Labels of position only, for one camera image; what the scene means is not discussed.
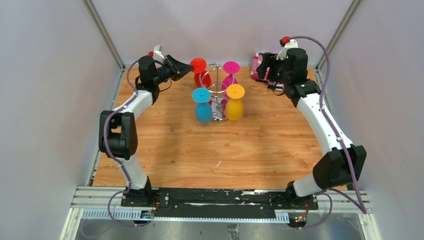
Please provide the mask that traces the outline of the magenta wine glass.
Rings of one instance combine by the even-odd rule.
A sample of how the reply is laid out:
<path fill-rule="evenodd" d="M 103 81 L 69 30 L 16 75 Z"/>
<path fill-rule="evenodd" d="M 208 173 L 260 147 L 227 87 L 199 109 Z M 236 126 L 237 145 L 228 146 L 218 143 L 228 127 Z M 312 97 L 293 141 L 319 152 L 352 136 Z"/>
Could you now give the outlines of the magenta wine glass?
<path fill-rule="evenodd" d="M 237 84 L 238 81 L 235 74 L 240 71 L 240 65 L 235 61 L 227 61 L 223 64 L 222 69 L 228 75 L 222 80 L 221 91 L 224 91 L 223 96 L 228 97 L 226 90 L 230 85 Z"/>

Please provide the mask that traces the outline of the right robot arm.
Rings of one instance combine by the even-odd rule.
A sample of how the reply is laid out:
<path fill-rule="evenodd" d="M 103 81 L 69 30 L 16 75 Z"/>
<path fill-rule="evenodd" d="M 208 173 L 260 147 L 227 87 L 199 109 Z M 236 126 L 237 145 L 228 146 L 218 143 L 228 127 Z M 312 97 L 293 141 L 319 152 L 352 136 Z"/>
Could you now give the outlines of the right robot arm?
<path fill-rule="evenodd" d="M 306 118 L 323 154 L 310 175 L 288 183 L 286 204 L 298 209 L 312 194 L 357 183 L 367 152 L 345 136 L 333 116 L 326 112 L 320 87 L 308 78 L 306 51 L 295 47 L 285 50 L 284 56 L 269 52 L 261 56 L 262 62 L 256 69 L 258 76 L 283 84 L 285 95 Z"/>

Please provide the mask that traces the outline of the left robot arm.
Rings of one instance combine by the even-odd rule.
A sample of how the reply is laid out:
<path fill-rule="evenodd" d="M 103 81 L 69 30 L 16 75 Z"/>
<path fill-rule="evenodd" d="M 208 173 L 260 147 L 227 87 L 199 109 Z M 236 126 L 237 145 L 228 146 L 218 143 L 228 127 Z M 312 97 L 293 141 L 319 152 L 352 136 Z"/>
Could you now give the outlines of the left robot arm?
<path fill-rule="evenodd" d="M 166 55 L 163 61 L 145 55 L 136 61 L 138 76 L 132 83 L 132 95 L 113 110 L 99 116 L 98 147 L 117 163 L 126 181 L 121 204 L 124 207 L 146 207 L 156 199 L 151 182 L 137 158 L 138 134 L 136 120 L 158 99 L 160 84 L 178 81 L 194 66 Z"/>

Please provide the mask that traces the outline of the chrome wine glass rack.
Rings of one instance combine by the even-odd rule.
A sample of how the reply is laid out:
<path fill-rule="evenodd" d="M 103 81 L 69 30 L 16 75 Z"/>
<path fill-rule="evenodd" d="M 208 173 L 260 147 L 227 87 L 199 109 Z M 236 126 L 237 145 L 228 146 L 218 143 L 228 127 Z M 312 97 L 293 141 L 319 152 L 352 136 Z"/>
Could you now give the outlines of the chrome wine glass rack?
<path fill-rule="evenodd" d="M 220 70 L 223 70 L 219 64 L 215 62 L 207 63 L 207 67 L 212 67 L 211 70 L 206 70 L 206 72 L 210 75 L 210 72 L 216 72 L 216 81 L 212 83 L 208 89 L 211 94 L 211 98 L 209 100 L 211 110 L 212 110 L 212 122 L 213 123 L 224 123 L 228 120 L 225 116 L 224 103 L 222 101 L 228 101 L 228 97 L 224 97 L 224 91 L 222 91 L 222 81 L 219 79 Z"/>

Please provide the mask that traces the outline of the red wine glass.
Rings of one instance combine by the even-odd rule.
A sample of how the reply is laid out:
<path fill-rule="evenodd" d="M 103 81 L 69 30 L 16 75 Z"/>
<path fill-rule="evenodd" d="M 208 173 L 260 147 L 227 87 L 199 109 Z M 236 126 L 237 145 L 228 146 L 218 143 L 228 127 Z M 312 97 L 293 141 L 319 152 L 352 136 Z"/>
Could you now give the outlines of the red wine glass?
<path fill-rule="evenodd" d="M 194 67 L 192 72 L 194 73 L 194 84 L 197 88 L 205 87 L 209 88 L 212 84 L 211 76 L 207 73 L 207 62 L 205 59 L 197 57 L 194 58 L 190 65 Z"/>

